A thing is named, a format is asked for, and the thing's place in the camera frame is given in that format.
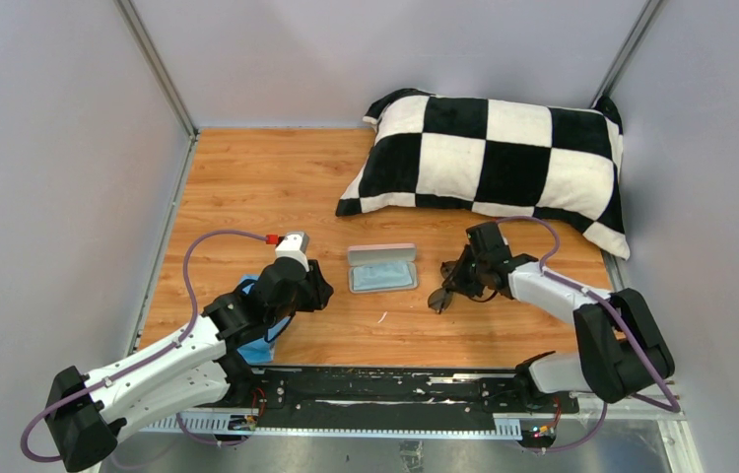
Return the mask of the dark aviator sunglasses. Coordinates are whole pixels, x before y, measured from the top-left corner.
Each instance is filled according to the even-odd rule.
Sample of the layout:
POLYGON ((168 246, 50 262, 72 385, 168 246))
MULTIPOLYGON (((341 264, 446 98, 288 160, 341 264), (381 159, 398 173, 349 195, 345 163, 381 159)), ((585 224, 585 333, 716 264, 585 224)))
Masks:
POLYGON ((441 285, 428 297, 428 307, 437 314, 442 314, 451 305, 455 295, 466 295, 468 282, 466 266, 461 259, 444 261, 440 264, 441 285))

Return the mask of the pink glasses case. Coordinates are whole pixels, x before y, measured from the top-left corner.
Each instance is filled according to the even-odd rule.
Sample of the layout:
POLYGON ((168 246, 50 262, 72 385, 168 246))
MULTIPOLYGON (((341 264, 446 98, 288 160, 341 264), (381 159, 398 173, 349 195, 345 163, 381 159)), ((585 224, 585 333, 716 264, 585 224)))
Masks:
POLYGON ((414 243, 382 243, 382 244, 366 244, 353 245, 347 248, 347 261, 349 264, 348 281, 349 289, 353 294, 371 294, 383 292, 408 291, 416 289, 419 285, 419 279, 416 268, 417 246, 414 243), (356 266, 370 265, 390 261, 407 262, 414 283, 412 286, 391 290, 374 290, 365 292, 356 292, 352 289, 352 270, 356 266))

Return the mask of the light blue cleaning cloth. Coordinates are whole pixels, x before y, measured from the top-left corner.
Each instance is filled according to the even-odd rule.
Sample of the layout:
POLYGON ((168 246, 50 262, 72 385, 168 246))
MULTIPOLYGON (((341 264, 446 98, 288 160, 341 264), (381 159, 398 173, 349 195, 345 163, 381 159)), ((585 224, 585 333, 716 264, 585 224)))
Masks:
POLYGON ((352 270, 352 289, 356 292, 405 288, 413 283, 410 267, 404 261, 356 266, 352 270))

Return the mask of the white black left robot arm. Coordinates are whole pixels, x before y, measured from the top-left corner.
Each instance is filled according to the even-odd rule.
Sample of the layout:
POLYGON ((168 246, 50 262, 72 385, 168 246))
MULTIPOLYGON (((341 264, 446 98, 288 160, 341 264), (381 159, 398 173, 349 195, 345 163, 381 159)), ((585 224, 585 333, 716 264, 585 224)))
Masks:
POLYGON ((216 297, 193 328, 108 366, 70 366, 53 379, 44 417, 68 472, 94 466, 147 425, 190 407, 224 400, 245 405, 253 374, 239 347, 261 340, 298 312, 324 309, 334 290, 320 264, 279 257, 255 280, 216 297))

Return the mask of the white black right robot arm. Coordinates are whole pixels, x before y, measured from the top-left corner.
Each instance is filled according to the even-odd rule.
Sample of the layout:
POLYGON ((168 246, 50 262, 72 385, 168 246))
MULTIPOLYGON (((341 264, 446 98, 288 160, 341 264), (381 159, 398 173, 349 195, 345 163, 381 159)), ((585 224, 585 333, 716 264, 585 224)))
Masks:
POLYGON ((440 266, 443 281, 429 306, 442 312, 456 295, 479 303, 501 296, 572 325, 576 352, 548 352, 516 366, 518 405, 535 412, 556 393, 582 392, 608 404, 634 398, 680 411, 668 385, 675 361, 643 295, 631 288, 602 290, 566 277, 548 267, 553 251, 541 257, 513 253, 500 224, 467 229, 461 254, 440 266))

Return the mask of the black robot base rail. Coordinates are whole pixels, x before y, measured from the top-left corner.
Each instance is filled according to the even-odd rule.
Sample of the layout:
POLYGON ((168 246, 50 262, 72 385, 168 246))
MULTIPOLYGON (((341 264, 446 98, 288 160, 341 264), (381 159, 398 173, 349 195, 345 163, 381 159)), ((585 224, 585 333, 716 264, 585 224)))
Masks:
POLYGON ((577 355, 546 353, 513 369, 197 364, 128 405, 130 425, 192 434, 508 439, 551 447, 563 419, 680 416, 678 396, 644 368, 584 375, 577 355))

